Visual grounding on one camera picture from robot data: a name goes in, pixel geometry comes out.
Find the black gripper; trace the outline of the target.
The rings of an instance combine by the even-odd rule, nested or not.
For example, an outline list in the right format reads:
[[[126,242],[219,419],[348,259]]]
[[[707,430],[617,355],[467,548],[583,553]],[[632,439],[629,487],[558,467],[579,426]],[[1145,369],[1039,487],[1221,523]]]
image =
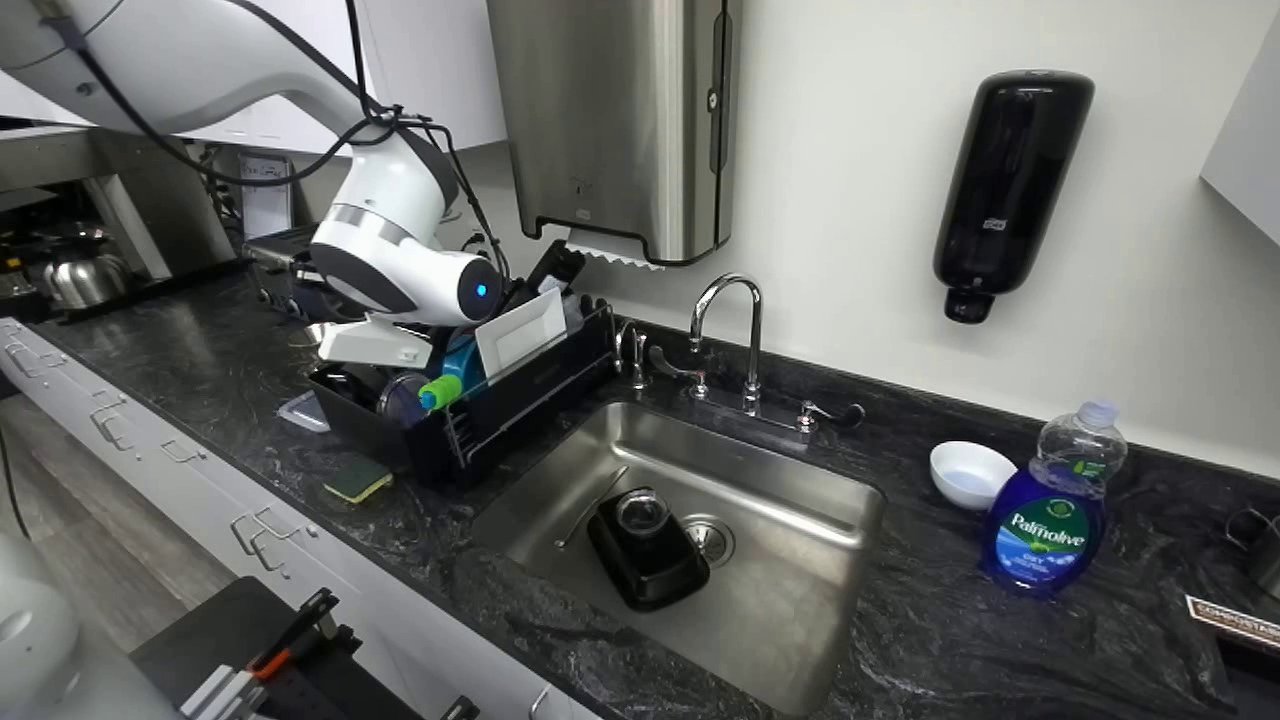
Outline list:
[[[318,271],[288,277],[284,308],[303,322],[353,322],[363,320],[370,308],[330,289]]]

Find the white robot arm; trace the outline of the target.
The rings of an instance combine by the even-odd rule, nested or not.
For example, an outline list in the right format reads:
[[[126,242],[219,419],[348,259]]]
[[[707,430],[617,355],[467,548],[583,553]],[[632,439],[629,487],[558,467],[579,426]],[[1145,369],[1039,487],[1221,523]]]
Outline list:
[[[318,125],[318,158],[348,171],[311,226],[309,271],[353,303],[419,322],[492,320],[511,277],[444,247],[441,223],[466,176],[441,125],[390,107],[257,0],[0,0],[0,65],[29,90],[137,131],[179,158],[176,138],[282,99]]]

